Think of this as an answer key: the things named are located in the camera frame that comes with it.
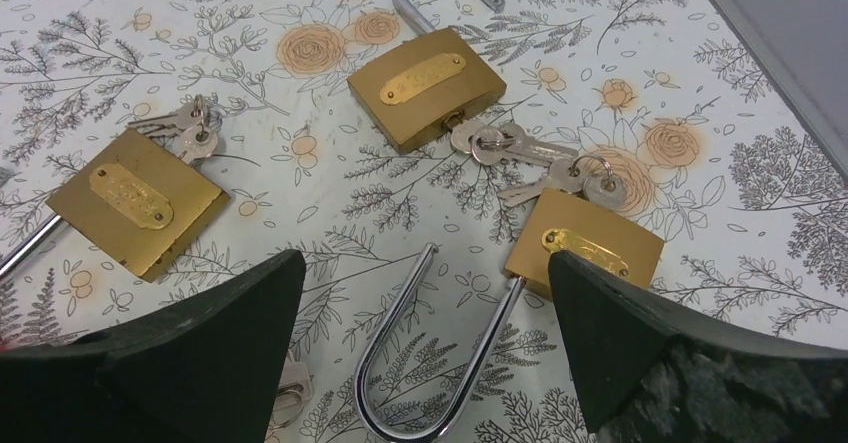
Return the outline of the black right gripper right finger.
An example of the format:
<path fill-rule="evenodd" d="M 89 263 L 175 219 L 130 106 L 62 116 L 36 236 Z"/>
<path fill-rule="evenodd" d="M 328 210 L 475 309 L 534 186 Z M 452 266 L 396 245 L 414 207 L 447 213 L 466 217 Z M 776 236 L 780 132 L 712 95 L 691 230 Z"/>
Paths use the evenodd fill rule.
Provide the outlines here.
<path fill-rule="evenodd" d="M 847 354 L 735 326 L 569 251 L 548 263 L 586 429 L 600 442 L 843 442 Z"/>

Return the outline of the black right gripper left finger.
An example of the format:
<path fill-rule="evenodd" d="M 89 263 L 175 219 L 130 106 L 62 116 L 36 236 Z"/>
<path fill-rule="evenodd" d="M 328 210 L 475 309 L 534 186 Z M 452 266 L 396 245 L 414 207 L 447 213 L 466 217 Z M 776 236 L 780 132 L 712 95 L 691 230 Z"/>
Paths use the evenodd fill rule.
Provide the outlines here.
<path fill-rule="evenodd" d="M 262 441 L 305 274 L 288 249 L 72 343 L 4 351 L 2 440 Z"/>

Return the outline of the silver keys of cable lock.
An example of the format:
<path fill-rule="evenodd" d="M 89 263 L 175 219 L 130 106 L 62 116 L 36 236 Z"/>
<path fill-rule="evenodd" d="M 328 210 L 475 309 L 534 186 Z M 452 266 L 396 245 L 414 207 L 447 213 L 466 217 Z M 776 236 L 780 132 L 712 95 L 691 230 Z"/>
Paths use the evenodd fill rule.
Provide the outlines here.
<path fill-rule="evenodd" d="M 304 362 L 288 352 L 278 384 L 268 430 L 291 426 L 301 416 L 314 395 L 312 375 Z"/>

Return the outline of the brass padlock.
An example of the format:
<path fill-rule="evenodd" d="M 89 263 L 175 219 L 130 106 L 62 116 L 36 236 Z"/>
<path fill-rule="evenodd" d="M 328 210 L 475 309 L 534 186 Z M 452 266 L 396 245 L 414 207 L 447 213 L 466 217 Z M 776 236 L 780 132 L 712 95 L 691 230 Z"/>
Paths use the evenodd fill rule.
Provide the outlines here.
<path fill-rule="evenodd" d="M 496 13 L 504 0 L 481 0 Z M 436 28 L 409 0 L 392 0 L 416 37 L 353 72 L 347 83 L 391 146 L 418 149 L 495 104 L 507 83 L 453 29 Z"/>
<path fill-rule="evenodd" d="M 218 217 L 229 195 L 192 166 L 128 129 L 48 199 L 53 216 L 1 266 L 10 276 L 61 226 L 133 275 L 155 281 Z"/>
<path fill-rule="evenodd" d="M 602 197 L 572 196 L 545 189 L 504 265 L 506 293 L 481 335 L 480 343 L 441 416 L 415 433 L 400 433 L 380 421 L 368 400 L 368 379 L 376 357 L 400 322 L 418 290 L 438 247 L 423 246 L 379 328 L 357 364 L 353 398 L 360 421 L 386 442 L 436 442 L 456 424 L 471 398 L 523 289 L 551 298 L 553 279 L 548 261 L 559 251 L 570 251 L 612 276 L 646 289 L 650 286 L 664 246 L 662 238 L 608 208 Z"/>

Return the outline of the keys of padlock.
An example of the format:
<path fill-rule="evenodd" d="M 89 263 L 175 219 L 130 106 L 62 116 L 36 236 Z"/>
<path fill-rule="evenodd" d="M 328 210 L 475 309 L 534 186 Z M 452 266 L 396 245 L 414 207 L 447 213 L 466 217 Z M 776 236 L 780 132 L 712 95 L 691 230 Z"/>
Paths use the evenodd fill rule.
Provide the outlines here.
<path fill-rule="evenodd" d="M 471 155 L 481 165 L 516 160 L 547 167 L 560 159 L 573 161 L 579 155 L 575 149 L 538 140 L 512 121 L 495 127 L 476 119 L 462 120 L 451 116 L 443 127 L 451 134 L 453 149 Z"/>
<path fill-rule="evenodd" d="M 218 131 L 210 125 L 210 110 L 203 95 L 195 95 L 176 111 L 164 116 L 126 124 L 148 138 L 173 138 L 175 155 L 192 167 L 199 167 L 213 155 L 220 143 Z"/>
<path fill-rule="evenodd" d="M 497 196 L 505 206 L 514 207 L 539 197 L 546 189 L 580 196 L 610 210 L 621 209 L 628 197 L 626 185 L 612 165 L 594 154 L 555 160 L 537 181 L 503 189 Z"/>

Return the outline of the floral patterned table mat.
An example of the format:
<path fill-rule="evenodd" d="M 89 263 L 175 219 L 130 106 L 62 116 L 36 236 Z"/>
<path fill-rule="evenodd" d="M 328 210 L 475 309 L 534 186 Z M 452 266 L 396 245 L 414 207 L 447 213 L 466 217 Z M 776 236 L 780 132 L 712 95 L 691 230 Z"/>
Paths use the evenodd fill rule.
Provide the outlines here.
<path fill-rule="evenodd" d="M 847 192 L 709 0 L 411 0 L 506 81 L 483 122 L 608 162 L 621 214 L 664 243 L 660 295 L 805 343 L 847 344 Z M 130 124 L 203 95 L 221 137 L 203 171 L 226 211 L 154 283 L 71 229 L 1 287 L 5 346 L 68 343 L 193 297 L 285 248 L 307 277 L 291 337 L 304 403 L 269 442 L 367 442 L 357 359 L 421 246 L 436 256 L 374 367 L 400 430 L 446 406 L 505 289 L 540 177 L 441 139 L 397 154 L 347 79 L 412 37 L 391 0 L 1 0 L 1 250 Z"/>

